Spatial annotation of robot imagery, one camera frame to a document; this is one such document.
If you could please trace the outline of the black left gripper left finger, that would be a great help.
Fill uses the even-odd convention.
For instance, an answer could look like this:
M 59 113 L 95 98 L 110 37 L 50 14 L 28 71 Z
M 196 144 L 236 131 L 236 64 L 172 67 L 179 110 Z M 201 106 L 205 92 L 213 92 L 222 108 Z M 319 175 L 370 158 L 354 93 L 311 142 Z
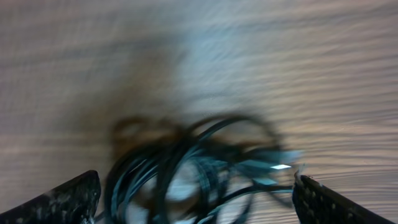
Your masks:
M 89 170 L 1 214 L 1 224 L 93 223 L 101 195 L 97 171 Z

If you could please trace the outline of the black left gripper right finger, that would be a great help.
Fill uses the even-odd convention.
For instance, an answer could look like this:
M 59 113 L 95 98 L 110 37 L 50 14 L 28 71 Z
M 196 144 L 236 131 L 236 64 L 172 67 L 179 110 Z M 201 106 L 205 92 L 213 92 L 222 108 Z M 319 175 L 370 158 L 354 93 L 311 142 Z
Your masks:
M 394 224 L 307 175 L 295 175 L 292 202 L 302 224 Z

